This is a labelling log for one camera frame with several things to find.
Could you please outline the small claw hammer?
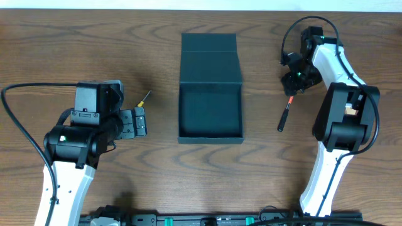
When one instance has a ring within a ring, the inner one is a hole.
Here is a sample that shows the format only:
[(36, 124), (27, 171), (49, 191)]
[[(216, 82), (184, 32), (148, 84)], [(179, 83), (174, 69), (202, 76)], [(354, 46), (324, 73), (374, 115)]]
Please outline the small claw hammer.
[(286, 107), (285, 107), (285, 109), (284, 109), (284, 111), (282, 113), (281, 119), (280, 119), (280, 121), (278, 123), (278, 127), (277, 127), (278, 132), (282, 132), (284, 127), (285, 127), (286, 120), (287, 120), (288, 113), (289, 113), (289, 109), (290, 109), (290, 105), (291, 105), (292, 102), (293, 102), (293, 96), (290, 96), (290, 98), (288, 99), (288, 102), (286, 104)]

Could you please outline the black yellow screwdriver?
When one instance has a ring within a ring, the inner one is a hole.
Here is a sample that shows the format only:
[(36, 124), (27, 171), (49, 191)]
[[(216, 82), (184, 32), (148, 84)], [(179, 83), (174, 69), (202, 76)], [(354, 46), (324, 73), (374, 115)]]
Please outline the black yellow screwdriver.
[(144, 98), (137, 104), (137, 107), (142, 107), (144, 105), (145, 100), (148, 98), (148, 96), (152, 93), (152, 91), (150, 90), (145, 96)]

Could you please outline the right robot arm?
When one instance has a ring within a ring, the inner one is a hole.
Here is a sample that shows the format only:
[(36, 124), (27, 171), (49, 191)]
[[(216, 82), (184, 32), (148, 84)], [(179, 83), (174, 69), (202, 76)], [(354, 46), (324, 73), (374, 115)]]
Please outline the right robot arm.
[(317, 158), (300, 197), (305, 215), (326, 217), (346, 166), (377, 132), (379, 89), (354, 73), (342, 43), (324, 36), (321, 27), (302, 31), (300, 52), (283, 53), (281, 63), (290, 69), (281, 78), (289, 98), (320, 82), (327, 88), (312, 128)]

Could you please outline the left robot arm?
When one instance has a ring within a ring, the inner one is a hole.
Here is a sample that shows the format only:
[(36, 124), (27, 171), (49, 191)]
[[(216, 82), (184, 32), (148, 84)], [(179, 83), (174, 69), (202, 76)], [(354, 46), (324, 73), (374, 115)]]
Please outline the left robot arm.
[(75, 107), (66, 110), (45, 135), (47, 168), (35, 225), (77, 225), (99, 158), (116, 140), (147, 134), (142, 105), (123, 110), (119, 80), (79, 82)]

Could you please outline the orange scraper wooden handle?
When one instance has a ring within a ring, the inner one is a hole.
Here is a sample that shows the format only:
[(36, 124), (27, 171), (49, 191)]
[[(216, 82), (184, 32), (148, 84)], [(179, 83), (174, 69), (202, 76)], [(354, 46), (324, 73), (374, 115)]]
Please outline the orange scraper wooden handle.
[(353, 107), (352, 107), (352, 104), (346, 104), (345, 105), (345, 111), (344, 111), (344, 114), (345, 115), (347, 115), (347, 116), (356, 116), (356, 115), (358, 115), (358, 110), (356, 110), (356, 109), (354, 109)]

